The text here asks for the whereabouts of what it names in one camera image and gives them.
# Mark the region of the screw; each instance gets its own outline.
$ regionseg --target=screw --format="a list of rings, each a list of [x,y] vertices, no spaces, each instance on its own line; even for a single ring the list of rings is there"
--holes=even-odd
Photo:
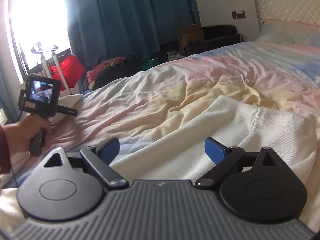
[[[110,182],[110,184],[114,187],[122,187],[127,184],[127,180],[125,179],[114,179]]]
[[[197,181],[197,185],[201,187],[209,187],[212,184],[213,184],[213,179],[205,178],[205,179],[199,179]]]

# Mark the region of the hand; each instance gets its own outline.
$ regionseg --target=hand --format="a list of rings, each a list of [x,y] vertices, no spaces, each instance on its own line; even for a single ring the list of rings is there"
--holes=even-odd
[[[5,125],[3,130],[8,141],[10,155],[29,151],[31,138],[41,128],[44,128],[47,133],[51,133],[50,125],[49,120],[34,114],[27,114],[19,122]]]

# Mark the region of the quilted headboard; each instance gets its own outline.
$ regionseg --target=quilted headboard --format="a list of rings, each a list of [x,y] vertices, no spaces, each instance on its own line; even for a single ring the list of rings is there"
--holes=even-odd
[[[265,19],[320,25],[320,0],[255,0],[259,27]]]

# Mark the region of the brown paper bag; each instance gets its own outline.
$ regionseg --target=brown paper bag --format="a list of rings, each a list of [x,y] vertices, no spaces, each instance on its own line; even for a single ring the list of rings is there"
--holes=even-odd
[[[189,28],[180,29],[177,31],[178,44],[180,53],[184,54],[184,48],[191,43],[204,41],[203,30],[200,30],[195,24]]]

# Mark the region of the power outlet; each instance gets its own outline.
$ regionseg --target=power outlet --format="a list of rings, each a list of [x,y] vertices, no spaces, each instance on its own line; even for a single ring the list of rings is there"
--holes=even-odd
[[[0,109],[0,125],[5,125],[5,123],[8,121],[7,116],[4,113],[4,110],[1,108]]]
[[[233,19],[245,19],[245,12],[244,10],[241,11],[233,11],[232,12]]]

